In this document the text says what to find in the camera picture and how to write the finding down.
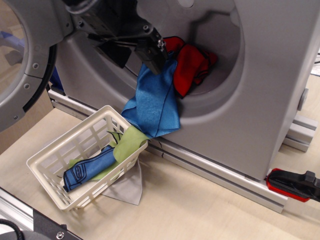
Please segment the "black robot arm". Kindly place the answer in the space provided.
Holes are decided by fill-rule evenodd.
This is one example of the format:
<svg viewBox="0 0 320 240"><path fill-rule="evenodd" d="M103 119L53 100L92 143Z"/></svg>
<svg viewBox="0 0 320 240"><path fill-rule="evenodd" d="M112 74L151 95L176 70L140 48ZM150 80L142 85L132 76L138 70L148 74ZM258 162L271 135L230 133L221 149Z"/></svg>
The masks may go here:
<svg viewBox="0 0 320 240"><path fill-rule="evenodd" d="M65 0L66 10L84 31L90 44L120 68L131 53L153 74L162 72L169 58L166 43L157 29L137 13L136 0Z"/></svg>

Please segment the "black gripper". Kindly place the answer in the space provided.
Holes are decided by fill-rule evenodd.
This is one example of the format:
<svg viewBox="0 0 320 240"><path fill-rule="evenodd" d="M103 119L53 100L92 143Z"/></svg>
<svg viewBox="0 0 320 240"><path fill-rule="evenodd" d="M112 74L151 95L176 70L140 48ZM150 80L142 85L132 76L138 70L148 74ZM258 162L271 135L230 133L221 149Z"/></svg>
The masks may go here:
<svg viewBox="0 0 320 240"><path fill-rule="evenodd" d="M137 13L136 4L70 4L90 44L103 57L123 69L135 53L154 75L162 72L169 54L156 28Z"/></svg>

